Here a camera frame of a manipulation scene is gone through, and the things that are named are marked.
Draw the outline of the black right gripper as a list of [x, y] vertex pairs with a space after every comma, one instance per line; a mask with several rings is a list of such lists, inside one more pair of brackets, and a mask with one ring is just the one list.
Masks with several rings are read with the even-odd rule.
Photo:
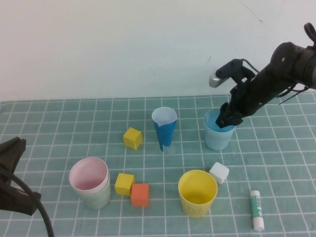
[[216, 124], [220, 128], [240, 125], [243, 118], [256, 113], [282, 91], [283, 79], [275, 76], [269, 68], [264, 68], [253, 80], [231, 89], [231, 99], [221, 106]]

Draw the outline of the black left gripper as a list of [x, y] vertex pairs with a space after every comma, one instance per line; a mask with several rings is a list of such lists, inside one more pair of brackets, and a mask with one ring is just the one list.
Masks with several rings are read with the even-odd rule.
[[[0, 145], [0, 167], [13, 174], [19, 159], [26, 149], [26, 140], [15, 137]], [[0, 174], [1, 210], [33, 215], [37, 210], [35, 203], [22, 190], [11, 186], [11, 179]]]

